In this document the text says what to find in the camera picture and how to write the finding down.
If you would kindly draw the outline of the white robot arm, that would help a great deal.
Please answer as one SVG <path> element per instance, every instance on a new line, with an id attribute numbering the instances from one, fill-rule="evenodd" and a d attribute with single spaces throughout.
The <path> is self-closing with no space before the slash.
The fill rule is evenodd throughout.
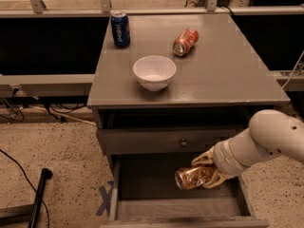
<path id="1" fill-rule="evenodd" d="M 258 162 L 281 155 L 304 162 L 304 123 L 282 112 L 266 109 L 256 113 L 248 128 L 218 142 L 192 160 L 192 166 L 211 165 L 217 170 L 203 187 L 213 188 L 239 177 Z"/>

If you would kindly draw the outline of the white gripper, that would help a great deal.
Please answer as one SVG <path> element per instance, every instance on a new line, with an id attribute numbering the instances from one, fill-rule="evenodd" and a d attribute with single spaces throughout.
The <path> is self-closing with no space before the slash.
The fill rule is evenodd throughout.
<path id="1" fill-rule="evenodd" d="M 245 170 L 245 167 L 237 161 L 230 150 L 229 140 L 218 142 L 213 148 L 210 148 L 191 161 L 192 166 L 210 165 L 213 163 L 218 170 L 203 185 L 205 189 L 214 188 L 233 177 L 238 177 Z"/>

